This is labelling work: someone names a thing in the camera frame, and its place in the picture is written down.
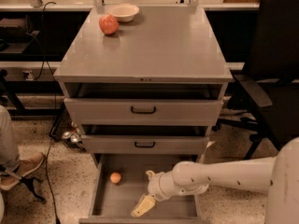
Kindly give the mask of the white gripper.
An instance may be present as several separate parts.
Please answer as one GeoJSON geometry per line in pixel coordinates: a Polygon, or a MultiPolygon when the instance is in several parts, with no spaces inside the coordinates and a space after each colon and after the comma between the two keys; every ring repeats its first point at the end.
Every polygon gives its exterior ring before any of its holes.
{"type": "Polygon", "coordinates": [[[131,212],[132,217],[141,217],[152,209],[156,201],[162,202],[178,194],[178,186],[174,182],[171,172],[146,172],[149,178],[148,195],[143,194],[131,212]]]}

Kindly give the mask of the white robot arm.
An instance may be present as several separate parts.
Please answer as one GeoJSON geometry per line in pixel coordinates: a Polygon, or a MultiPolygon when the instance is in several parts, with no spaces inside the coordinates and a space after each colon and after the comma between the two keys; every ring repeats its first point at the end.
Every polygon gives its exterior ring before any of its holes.
{"type": "Polygon", "coordinates": [[[157,202],[201,194],[213,185],[265,193],[264,224],[299,224],[299,138],[275,157],[213,164],[182,161],[169,172],[148,171],[147,176],[148,193],[141,196],[133,217],[146,214],[157,202]]]}

